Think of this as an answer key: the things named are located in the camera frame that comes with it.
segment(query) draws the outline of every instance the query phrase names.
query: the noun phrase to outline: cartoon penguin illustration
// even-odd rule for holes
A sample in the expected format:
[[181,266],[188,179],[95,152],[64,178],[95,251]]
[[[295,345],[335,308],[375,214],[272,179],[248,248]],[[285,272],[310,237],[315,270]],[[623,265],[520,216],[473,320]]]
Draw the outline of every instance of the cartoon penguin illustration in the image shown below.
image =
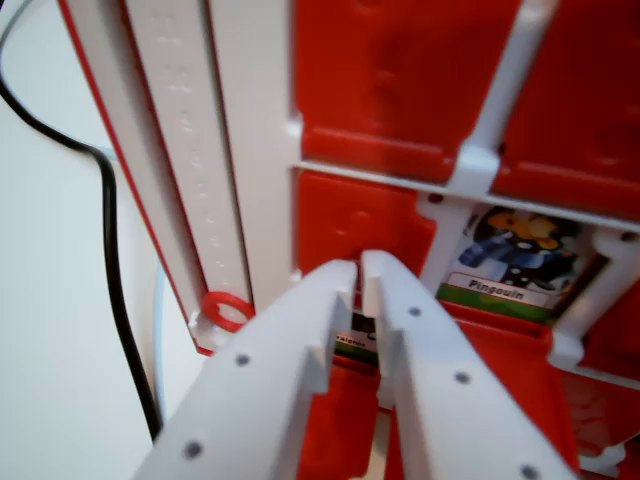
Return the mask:
[[520,288],[533,283],[553,291],[556,287],[551,282],[573,271],[577,255],[565,243],[580,231],[572,220],[494,207],[480,219],[474,243],[458,260],[477,268],[491,258],[506,264],[499,282]]

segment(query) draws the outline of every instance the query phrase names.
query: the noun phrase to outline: red o-ring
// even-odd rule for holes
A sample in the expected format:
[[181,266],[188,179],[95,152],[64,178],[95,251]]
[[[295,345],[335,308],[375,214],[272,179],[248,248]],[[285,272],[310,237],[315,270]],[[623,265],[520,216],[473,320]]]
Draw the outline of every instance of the red o-ring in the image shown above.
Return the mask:
[[202,311],[207,317],[209,317],[209,320],[214,322],[220,328],[224,328],[231,333],[237,332],[245,324],[233,322],[220,315],[220,304],[235,308],[245,316],[247,321],[251,320],[256,314],[256,311],[251,304],[236,297],[235,295],[231,295],[227,292],[207,293],[202,299]]

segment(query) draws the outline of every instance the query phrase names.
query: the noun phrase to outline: black cable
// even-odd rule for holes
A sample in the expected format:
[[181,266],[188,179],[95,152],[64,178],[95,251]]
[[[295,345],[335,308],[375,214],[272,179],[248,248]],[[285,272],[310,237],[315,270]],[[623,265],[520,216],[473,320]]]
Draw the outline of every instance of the black cable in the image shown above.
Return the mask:
[[124,350],[129,370],[133,377],[140,404],[144,411],[144,416],[149,427],[151,439],[155,440],[156,436],[162,428],[162,420],[160,419],[156,406],[151,395],[151,389],[147,376],[140,360],[140,354],[136,347],[136,342],[131,332],[131,324],[127,316],[127,308],[124,302],[124,294],[122,292],[122,280],[120,278],[120,261],[118,258],[118,222],[117,222],[117,197],[116,197],[116,177],[113,167],[107,156],[98,148],[86,145],[82,142],[58,132],[49,125],[35,118],[22,104],[13,96],[2,74],[2,51],[4,43],[8,37],[13,25],[18,20],[22,12],[25,10],[30,1],[26,1],[15,13],[7,28],[0,39],[0,96],[11,107],[11,109],[30,127],[38,132],[46,135],[51,140],[64,145],[76,152],[89,154],[93,157],[100,168],[100,177],[102,179],[102,234],[104,246],[104,261],[107,270],[107,285],[109,288],[109,299],[111,301],[111,310],[120,337],[120,343]]

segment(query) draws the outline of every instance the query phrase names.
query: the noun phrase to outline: white wall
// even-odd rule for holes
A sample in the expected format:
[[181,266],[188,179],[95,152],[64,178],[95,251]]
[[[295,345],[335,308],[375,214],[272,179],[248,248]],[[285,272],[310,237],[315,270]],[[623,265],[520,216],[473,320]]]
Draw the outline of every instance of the white wall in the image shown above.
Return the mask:
[[[20,1],[7,0],[0,29]],[[3,71],[37,116],[109,145],[57,2],[31,5]],[[125,297],[151,376],[156,255],[116,165]],[[170,288],[165,374],[173,411],[204,357]],[[111,315],[101,184],[90,158],[25,125],[0,100],[0,478],[128,478],[150,447]]]

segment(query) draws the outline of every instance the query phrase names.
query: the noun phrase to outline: penguin card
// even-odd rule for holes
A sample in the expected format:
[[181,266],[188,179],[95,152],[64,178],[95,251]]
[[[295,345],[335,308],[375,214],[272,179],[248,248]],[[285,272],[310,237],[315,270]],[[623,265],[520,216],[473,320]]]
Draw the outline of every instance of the penguin card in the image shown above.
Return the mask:
[[551,325],[596,256],[592,235],[573,220],[478,205],[437,297]]

